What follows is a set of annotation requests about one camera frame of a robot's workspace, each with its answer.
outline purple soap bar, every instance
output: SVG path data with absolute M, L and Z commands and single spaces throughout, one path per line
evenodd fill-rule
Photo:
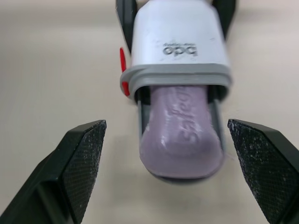
M 211 124 L 206 86 L 151 87 L 140 158 L 161 177 L 204 178 L 220 168 L 224 155 Z

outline black plastic frame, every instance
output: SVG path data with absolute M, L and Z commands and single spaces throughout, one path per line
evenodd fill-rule
M 274 146 L 279 152 L 285 162 L 292 167 L 299 175 L 299 150 L 279 131 L 255 124 L 247 121 L 230 119 L 228 126 L 233 124 L 239 124 L 241 126 L 249 127 L 259 133 L 261 133 L 268 141 L 268 144 Z M 299 223 L 299 187 L 297 189 L 296 196 L 293 201 L 287 205 L 284 215 L 275 224 L 298 224 Z
M 43 159 L 26 180 L 0 217 L 1 224 L 78 224 L 82 216 L 77 215 L 72 201 L 68 197 L 63 177 L 66 172 L 78 167 L 73 162 L 84 158 L 74 157 L 80 143 L 89 133 L 100 132 L 99 136 L 91 135 L 89 140 L 103 141 L 106 129 L 104 120 L 78 126 L 66 133 L 57 148 Z

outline tabletop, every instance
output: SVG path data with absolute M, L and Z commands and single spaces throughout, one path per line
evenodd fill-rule
M 125 46 L 114 0 L 0 2 L 0 212 L 75 126 L 106 119 L 85 224 L 266 224 L 227 128 L 228 158 L 212 178 L 173 185 L 138 154 L 136 106 L 119 87 Z M 228 37 L 229 118 L 281 131 L 299 147 L 299 2 L 241 0 Z

